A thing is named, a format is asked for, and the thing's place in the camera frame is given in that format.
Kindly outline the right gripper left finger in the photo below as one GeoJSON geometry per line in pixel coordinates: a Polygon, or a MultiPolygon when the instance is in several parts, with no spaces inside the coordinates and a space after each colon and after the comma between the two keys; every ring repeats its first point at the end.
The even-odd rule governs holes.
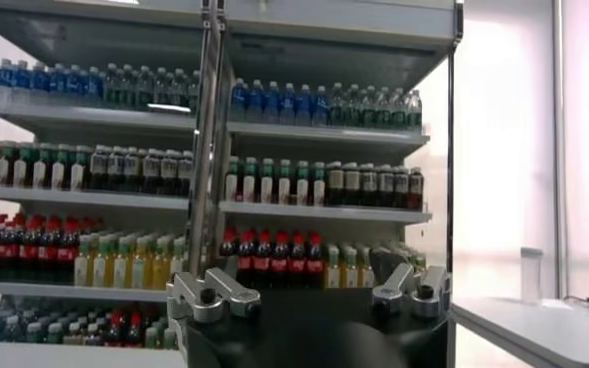
{"type": "Polygon", "coordinates": [[[197,323],[214,323],[222,318],[225,308],[234,317],[252,320],[262,311],[261,294],[220,268],[208,269],[204,279],[190,272],[174,273],[166,292],[167,313],[173,320],[191,317],[197,323]]]}

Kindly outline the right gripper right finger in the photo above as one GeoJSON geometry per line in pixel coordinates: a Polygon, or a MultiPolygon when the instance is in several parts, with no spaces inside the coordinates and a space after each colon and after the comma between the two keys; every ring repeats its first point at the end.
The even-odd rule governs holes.
{"type": "Polygon", "coordinates": [[[400,263],[382,285],[372,289],[372,312],[379,320],[400,313],[436,319],[449,308],[450,292],[446,268],[429,266],[417,275],[410,264],[400,263]]]}

